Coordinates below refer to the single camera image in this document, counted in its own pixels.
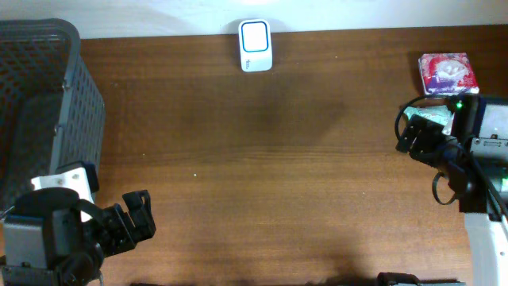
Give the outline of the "green wipes pack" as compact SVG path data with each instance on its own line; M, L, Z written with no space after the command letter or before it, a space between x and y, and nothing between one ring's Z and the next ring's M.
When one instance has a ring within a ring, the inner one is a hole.
M411 119L414 115L426 118L442 126L446 126L453 119L452 112L447 106L412 107L404 110L404 115Z

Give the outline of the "red purple tissue pack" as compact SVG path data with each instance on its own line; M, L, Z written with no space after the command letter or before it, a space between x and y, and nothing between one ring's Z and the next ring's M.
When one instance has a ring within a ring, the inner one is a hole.
M418 59L418 67L425 95L479 93L466 52L426 53Z

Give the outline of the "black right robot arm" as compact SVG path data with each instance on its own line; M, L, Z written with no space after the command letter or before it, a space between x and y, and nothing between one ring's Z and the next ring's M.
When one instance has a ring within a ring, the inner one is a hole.
M442 95L451 129L421 115L396 128L396 149L437 170L464 213L476 285L507 283L507 101L482 95Z

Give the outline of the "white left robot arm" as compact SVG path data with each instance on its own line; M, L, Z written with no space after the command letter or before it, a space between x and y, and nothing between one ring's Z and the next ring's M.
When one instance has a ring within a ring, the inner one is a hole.
M98 207L94 164L76 161L31 180L34 189L3 217L5 285L88 285L104 281L107 257L152 238L156 224L146 190L125 193L123 204Z

